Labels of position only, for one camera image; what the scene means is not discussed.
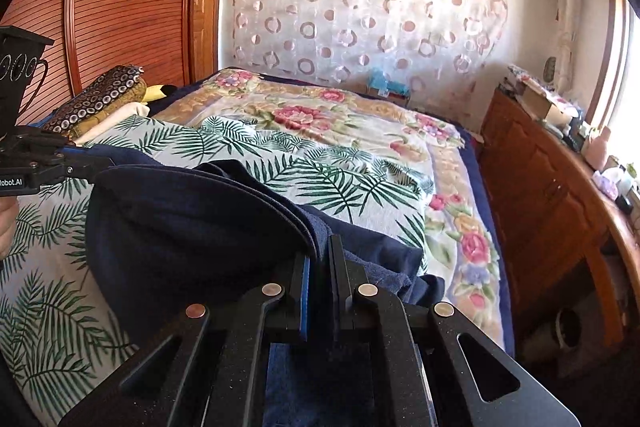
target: metal pin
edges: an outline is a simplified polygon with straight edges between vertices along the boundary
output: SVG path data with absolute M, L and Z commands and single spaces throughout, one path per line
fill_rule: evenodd
M 262 287 L 262 293 L 269 297 L 275 297 L 276 295 L 279 295 L 281 291 L 282 286 L 276 282 L 270 282 Z
M 455 312 L 455 308 L 448 302 L 439 302 L 433 307 L 433 311 L 440 317 L 450 317 Z
M 358 286 L 358 293 L 365 297 L 373 297 L 373 295 L 378 295 L 378 287 L 375 284 L 369 284 L 367 282 Z
M 190 319 L 199 319 L 202 317 L 207 309 L 202 304 L 191 304 L 187 308 L 187 317 Z

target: pink bottle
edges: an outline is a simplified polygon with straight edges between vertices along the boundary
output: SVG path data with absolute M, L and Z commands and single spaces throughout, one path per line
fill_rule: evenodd
M 602 171 L 607 162 L 610 136 L 611 130 L 609 127 L 604 126 L 599 136 L 590 139 L 589 146 L 582 153 L 585 161 L 596 171 Z

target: navy blue blanket border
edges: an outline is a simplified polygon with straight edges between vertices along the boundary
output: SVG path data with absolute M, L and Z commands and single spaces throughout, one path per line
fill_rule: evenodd
M 309 84 L 308 82 L 303 82 L 301 80 L 280 78 L 279 76 L 270 76 L 268 74 L 260 74 L 260 76 L 262 76 L 265 80 L 268 80 L 270 82 L 277 82 L 279 84 L 317 87 L 314 84 Z M 195 84 L 181 87 L 166 98 L 156 100 L 155 102 L 150 102 L 148 104 L 150 110 L 149 116 L 155 116 L 158 112 L 166 109 L 172 103 L 199 89 L 203 82 L 204 80 L 201 80 L 199 82 L 196 82 Z M 360 96 L 370 99 L 375 98 L 373 96 L 367 96 L 366 94 L 361 94 Z M 465 141 L 464 148 L 460 149 L 460 156 L 463 163 L 465 164 L 466 171 L 468 172 L 469 181 L 471 183 L 471 190 L 473 190 L 474 198 L 476 199 L 476 207 L 478 208 L 478 212 L 480 214 L 482 222 L 489 230 L 489 233 L 491 233 L 491 237 L 494 240 L 495 248 L 500 255 L 500 260 L 498 261 L 498 264 L 500 266 L 500 315 L 502 316 L 502 331 L 504 332 L 504 350 L 513 357 L 515 354 L 515 341 L 513 336 L 513 319 L 511 318 L 511 297 L 509 293 L 509 283 L 506 277 L 506 268 L 504 266 L 504 260 L 502 259 L 500 244 L 498 243 L 498 237 L 495 233 L 494 218 L 491 214 L 491 208 L 489 207 L 489 199 L 487 198 L 486 190 L 484 188 L 484 182 L 482 181 L 482 176 L 480 174 L 480 166 L 478 165 L 478 160 L 476 159 L 476 153 L 472 145 L 471 135 L 456 122 L 450 123 L 456 126 L 456 129 L 459 131 L 460 136 L 462 136 Z

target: triangular cutout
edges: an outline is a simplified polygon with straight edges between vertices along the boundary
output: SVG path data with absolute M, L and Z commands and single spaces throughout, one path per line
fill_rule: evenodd
M 156 399 L 166 380 L 182 339 L 167 337 L 145 357 L 120 383 L 124 396 Z
M 495 401 L 520 388 L 520 381 L 470 334 L 462 333 L 458 343 L 485 402 Z

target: bed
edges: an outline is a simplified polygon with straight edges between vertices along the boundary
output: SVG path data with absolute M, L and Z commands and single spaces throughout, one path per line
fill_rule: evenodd
M 470 136 L 459 126 L 338 89 L 223 70 L 88 143 L 193 168 L 236 158 L 296 203 L 424 251 L 422 273 L 513 354 L 508 286 Z M 20 200 L 0 274 L 0 349 L 26 402 L 55 425 L 135 351 L 84 252 L 91 186 Z

